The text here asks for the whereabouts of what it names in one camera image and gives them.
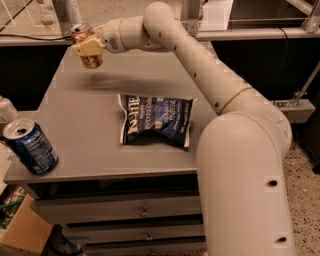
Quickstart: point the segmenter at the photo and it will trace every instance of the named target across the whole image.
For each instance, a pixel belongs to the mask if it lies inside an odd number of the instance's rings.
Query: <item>bottle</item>
[[[19,118],[19,113],[9,99],[0,96],[0,122],[11,122]]]

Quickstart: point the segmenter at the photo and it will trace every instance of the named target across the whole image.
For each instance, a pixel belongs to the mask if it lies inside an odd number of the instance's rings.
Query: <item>can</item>
[[[29,118],[16,119],[3,130],[8,147],[32,174],[53,170],[58,157],[40,126]]]
[[[89,24],[77,24],[71,28],[71,36],[73,43],[81,43],[87,37],[94,35],[94,31]],[[102,64],[101,55],[80,56],[83,65],[86,68],[94,69]]]

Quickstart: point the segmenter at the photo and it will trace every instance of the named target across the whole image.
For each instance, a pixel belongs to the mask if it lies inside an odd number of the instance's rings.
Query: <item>speckled floor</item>
[[[320,175],[301,139],[300,127],[293,127],[294,141],[284,159],[289,208],[297,256],[320,255]]]

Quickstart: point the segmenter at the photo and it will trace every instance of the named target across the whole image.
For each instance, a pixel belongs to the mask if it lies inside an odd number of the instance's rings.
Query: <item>gray cabinet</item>
[[[102,67],[86,70],[67,50],[39,109],[27,116],[46,133],[58,164],[36,176],[12,158],[4,181],[23,186],[32,209],[62,225],[88,256],[205,250],[196,152],[216,114],[172,53],[103,58]],[[158,137],[120,144],[119,93],[198,99],[190,146]]]

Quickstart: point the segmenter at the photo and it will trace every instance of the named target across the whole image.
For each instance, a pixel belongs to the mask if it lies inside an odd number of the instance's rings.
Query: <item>blue can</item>
[[[16,119],[4,128],[6,144],[32,174],[53,170],[58,157],[40,126],[29,118]]]

